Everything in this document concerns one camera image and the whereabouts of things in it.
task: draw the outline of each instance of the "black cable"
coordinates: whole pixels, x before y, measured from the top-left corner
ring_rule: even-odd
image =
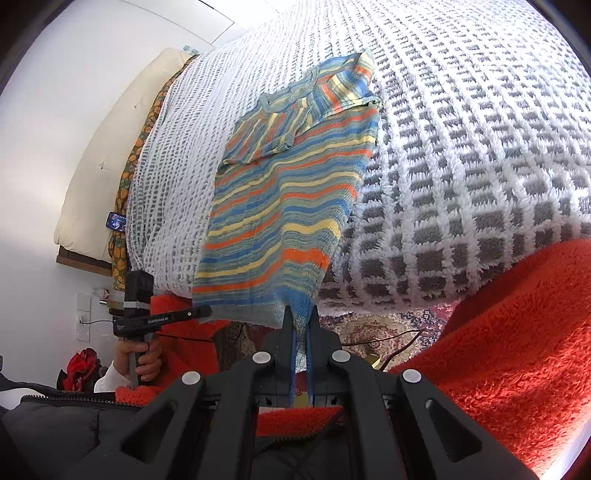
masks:
[[[111,322],[113,323],[113,320],[94,320],[92,322],[80,322],[82,325],[92,325],[93,323],[99,323],[99,322]]]
[[[356,342],[356,343],[342,343],[342,346],[357,346],[357,345],[367,345],[368,343],[375,343],[375,342],[385,342],[386,340],[393,340],[395,338],[401,337],[402,335],[404,335],[405,333],[411,333],[411,332],[427,332],[428,330],[426,328],[423,329],[414,329],[414,330],[406,330],[405,332],[399,333],[397,335],[388,337],[388,338],[380,338],[380,340],[369,340],[367,342]]]
[[[300,458],[300,460],[296,463],[296,465],[291,470],[289,476],[287,476],[288,479],[295,480],[295,478],[297,477],[297,474],[301,470],[301,468],[304,465],[304,463],[306,463],[308,461],[308,458],[310,458],[310,456],[312,455],[312,453],[314,453],[314,450],[316,450],[316,447],[318,447],[318,445],[320,444],[320,442],[322,442],[322,440],[324,440],[324,438],[326,437],[326,435],[336,425],[336,423],[339,421],[339,418],[341,417],[341,415],[343,414],[343,412],[344,412],[344,409],[342,409],[342,408],[339,409],[339,411],[337,413],[335,413],[330,418],[329,422],[324,426],[324,428],[321,431],[318,432],[318,434],[316,435],[316,437],[314,438],[314,440],[312,440],[312,443],[308,446],[308,448],[304,452],[304,455],[302,455],[302,457]]]
[[[242,322],[242,326],[240,327],[240,330],[238,330],[238,336],[236,337],[236,341],[240,340],[240,335],[242,335],[242,330],[244,330],[245,325],[246,322]]]
[[[404,351],[405,351],[405,350],[406,350],[408,347],[410,347],[410,346],[411,346],[411,345],[412,345],[412,344],[413,344],[413,343],[414,343],[414,342],[417,340],[417,338],[419,338],[419,337],[420,337],[420,336],[423,334],[423,332],[425,332],[426,330],[427,330],[426,328],[424,328],[424,329],[421,329],[421,331],[420,331],[420,332],[418,332],[418,333],[417,333],[417,334],[414,336],[414,338],[413,338],[413,339],[412,339],[410,342],[408,342],[408,343],[407,343],[406,345],[404,345],[402,348],[399,348],[398,350],[396,350],[394,353],[391,353],[390,355],[388,355],[388,356],[386,357],[386,360],[384,360],[384,364],[383,364],[381,367],[379,367],[380,371],[382,371],[382,372],[383,372],[383,371],[384,371],[384,369],[386,368],[386,365],[388,365],[388,364],[390,363],[390,361],[392,360],[392,358],[394,358],[396,355],[399,355],[399,354],[401,354],[402,352],[404,352]]]
[[[181,340],[192,340],[193,342],[209,342],[213,343],[213,340],[208,340],[205,338],[191,338],[191,337],[181,337],[179,335],[166,335],[165,333],[156,332],[156,335],[159,337],[170,337],[170,338],[179,338]]]

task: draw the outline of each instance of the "red fleece blanket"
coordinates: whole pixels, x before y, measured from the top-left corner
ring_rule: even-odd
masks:
[[[152,310],[186,305],[178,302],[155,297]],[[393,371],[421,371],[540,475],[591,418],[590,319],[591,241],[553,245],[461,302],[441,339]],[[164,333],[210,338],[222,324],[184,322]],[[158,386],[120,388],[117,400],[146,403],[187,370],[215,372],[214,345],[196,343],[163,338],[166,365]],[[257,434],[312,433],[333,411],[265,413]]]

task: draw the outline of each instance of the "hand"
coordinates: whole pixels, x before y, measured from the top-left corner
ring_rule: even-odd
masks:
[[[139,366],[135,369],[135,373],[138,374],[142,382],[150,382],[158,376],[162,367],[160,358],[162,345],[160,345],[157,336],[150,341],[150,345],[146,342],[134,342],[133,340],[119,340],[117,342],[113,367],[127,379],[129,379],[128,354],[131,352],[146,352],[139,357]]]

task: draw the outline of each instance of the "phone screen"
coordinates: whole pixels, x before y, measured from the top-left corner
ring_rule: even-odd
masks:
[[[111,212],[107,217],[107,228],[115,230],[116,232],[125,232],[126,223],[127,218],[115,212]]]

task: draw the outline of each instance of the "white wall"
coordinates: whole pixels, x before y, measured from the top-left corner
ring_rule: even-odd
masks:
[[[0,96],[2,373],[54,385],[87,346],[112,359],[111,324],[74,338],[76,292],[108,277],[56,264],[53,232],[86,144],[133,78],[166,47],[211,46],[118,0],[75,0],[31,46]],[[107,319],[95,297],[91,320]]]

